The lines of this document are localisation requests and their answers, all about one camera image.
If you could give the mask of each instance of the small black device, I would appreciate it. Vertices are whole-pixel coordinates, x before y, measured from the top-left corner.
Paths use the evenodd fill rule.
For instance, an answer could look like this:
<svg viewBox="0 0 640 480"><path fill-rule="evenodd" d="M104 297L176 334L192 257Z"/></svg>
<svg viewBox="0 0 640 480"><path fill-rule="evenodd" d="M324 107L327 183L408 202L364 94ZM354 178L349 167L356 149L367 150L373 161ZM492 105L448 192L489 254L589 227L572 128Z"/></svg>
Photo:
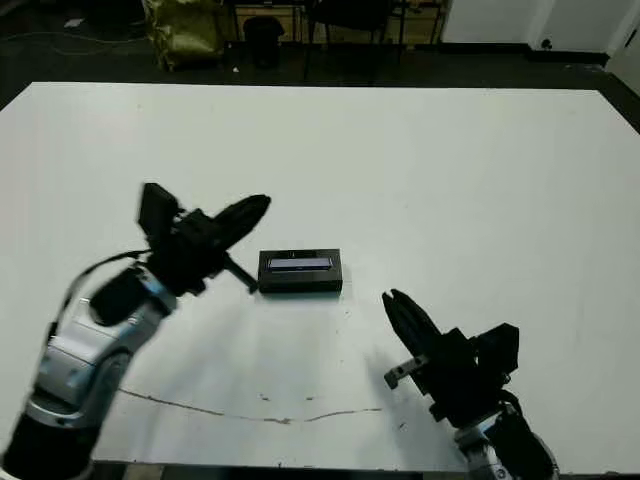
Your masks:
<svg viewBox="0 0 640 480"><path fill-rule="evenodd" d="M263 250L258 288L262 293L340 292L340 250Z"/></svg>

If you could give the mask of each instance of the white wall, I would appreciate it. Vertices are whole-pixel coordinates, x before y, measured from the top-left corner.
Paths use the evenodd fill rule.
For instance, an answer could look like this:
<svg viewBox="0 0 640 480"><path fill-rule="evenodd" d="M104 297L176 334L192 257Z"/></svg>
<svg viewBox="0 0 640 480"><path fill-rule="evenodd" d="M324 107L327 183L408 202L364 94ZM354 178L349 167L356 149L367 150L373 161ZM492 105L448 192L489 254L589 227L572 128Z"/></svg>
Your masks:
<svg viewBox="0 0 640 480"><path fill-rule="evenodd" d="M635 0L556 0L537 38L536 49L548 38L553 50L606 52L613 35Z"/></svg>
<svg viewBox="0 0 640 480"><path fill-rule="evenodd" d="M640 0L452 0L442 39L527 43L556 51L613 51L627 38Z"/></svg>
<svg viewBox="0 0 640 480"><path fill-rule="evenodd" d="M626 48L621 48L609 60L607 71L640 95L640 38L637 35Z"/></svg>
<svg viewBox="0 0 640 480"><path fill-rule="evenodd" d="M524 43L533 0L453 0L442 34L452 43Z"/></svg>

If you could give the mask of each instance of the black trash can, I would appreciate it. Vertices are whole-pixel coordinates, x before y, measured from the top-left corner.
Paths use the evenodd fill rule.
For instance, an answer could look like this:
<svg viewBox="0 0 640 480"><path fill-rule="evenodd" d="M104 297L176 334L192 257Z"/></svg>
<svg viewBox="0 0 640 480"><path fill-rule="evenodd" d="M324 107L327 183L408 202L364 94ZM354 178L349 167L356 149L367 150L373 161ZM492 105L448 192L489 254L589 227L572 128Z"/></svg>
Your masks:
<svg viewBox="0 0 640 480"><path fill-rule="evenodd" d="M259 68L272 68L278 65L280 55L278 39L284 33L280 22L274 17L253 17L244 22L243 30L253 63Z"/></svg>

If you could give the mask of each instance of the white table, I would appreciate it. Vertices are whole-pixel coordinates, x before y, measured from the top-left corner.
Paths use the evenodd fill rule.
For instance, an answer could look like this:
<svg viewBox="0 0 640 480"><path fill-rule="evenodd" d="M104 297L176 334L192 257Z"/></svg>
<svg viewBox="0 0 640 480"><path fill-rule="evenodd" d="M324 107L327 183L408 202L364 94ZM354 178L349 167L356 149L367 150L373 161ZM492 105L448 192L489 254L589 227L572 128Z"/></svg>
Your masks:
<svg viewBox="0 0 640 480"><path fill-rule="evenodd" d="M0 112L0 443L63 290L143 246L158 181L210 213L270 194L234 257L339 247L346 282L184 298L123 384L165 403L121 393L97 459L464 470L430 400L384 384L396 287L445 331L520 327L511 389L563 471L640 471L639 154L592 91L34 84Z"/></svg>

